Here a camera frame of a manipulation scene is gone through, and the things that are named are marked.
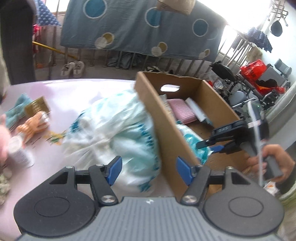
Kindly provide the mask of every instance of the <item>metal screw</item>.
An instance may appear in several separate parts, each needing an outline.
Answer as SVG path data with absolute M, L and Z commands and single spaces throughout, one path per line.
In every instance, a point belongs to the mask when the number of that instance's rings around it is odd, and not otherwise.
M 148 199 L 148 200 L 146 200 L 146 203 L 152 204 L 152 203 L 154 203 L 154 201 L 152 199 Z
M 104 203 L 112 203 L 112 202 L 115 202 L 115 197 L 112 195 L 105 195 L 101 198 L 101 200 Z
M 192 195 L 186 195 L 182 199 L 183 199 L 183 201 L 185 203 L 195 203 L 195 202 L 197 202 L 197 198 L 195 196 L 192 196 Z

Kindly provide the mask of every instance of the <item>blue polka dot sheet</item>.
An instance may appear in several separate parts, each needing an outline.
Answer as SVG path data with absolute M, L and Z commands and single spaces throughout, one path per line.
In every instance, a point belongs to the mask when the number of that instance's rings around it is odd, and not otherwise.
M 196 1 L 189 16 L 157 0 L 70 0 L 61 45 L 214 61 L 226 21 Z
M 42 0 L 35 0 L 37 9 L 37 24 L 39 26 L 61 26 Z

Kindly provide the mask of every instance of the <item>cardboard box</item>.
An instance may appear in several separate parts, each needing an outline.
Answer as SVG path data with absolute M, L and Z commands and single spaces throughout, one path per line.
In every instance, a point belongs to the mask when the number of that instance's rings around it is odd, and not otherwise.
M 180 89 L 176 92 L 162 92 L 160 88 L 167 84 L 180 86 Z M 153 118 L 160 146 L 162 172 L 175 196 L 179 199 L 184 194 L 187 186 L 177 173 L 177 157 L 180 156 L 193 165 L 199 164 L 199 161 L 187 145 L 181 132 L 177 129 L 174 119 L 165 109 L 159 95 L 166 94 L 168 99 L 179 98 L 185 100 L 188 97 L 192 98 L 213 122 L 215 128 L 237 121 L 239 117 L 204 80 L 163 73 L 138 72 L 134 88 Z M 210 136 L 211 128 L 199 121 L 192 122 L 187 126 L 203 139 Z M 243 171 L 247 167 L 244 160 L 243 151 L 230 155 L 216 153 L 209 157 L 206 165 L 213 170 L 224 170 L 227 166 L 233 166 Z M 218 189 L 217 186 L 211 186 L 209 193 L 212 194 Z
M 196 0 L 158 0 L 156 9 L 190 15 Z

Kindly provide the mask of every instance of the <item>red plastic bag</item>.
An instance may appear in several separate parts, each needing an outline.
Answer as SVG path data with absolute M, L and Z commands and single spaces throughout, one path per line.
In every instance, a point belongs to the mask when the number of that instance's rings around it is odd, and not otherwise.
M 256 60 L 246 66 L 240 67 L 241 75 L 252 85 L 267 70 L 266 65 L 261 59 Z
M 267 95 L 269 92 L 272 92 L 273 89 L 275 89 L 279 94 L 284 94 L 285 93 L 285 88 L 283 88 L 283 87 L 267 88 L 267 87 L 259 86 L 256 83 L 254 83 L 254 87 L 263 96 Z

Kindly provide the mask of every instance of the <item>white bottle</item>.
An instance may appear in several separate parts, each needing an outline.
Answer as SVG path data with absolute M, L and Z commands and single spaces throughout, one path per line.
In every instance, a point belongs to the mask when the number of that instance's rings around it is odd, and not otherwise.
M 23 138 L 22 133 L 12 137 L 8 143 L 8 156 L 23 167 L 31 167 L 34 165 L 34 158 L 28 149 L 22 146 Z

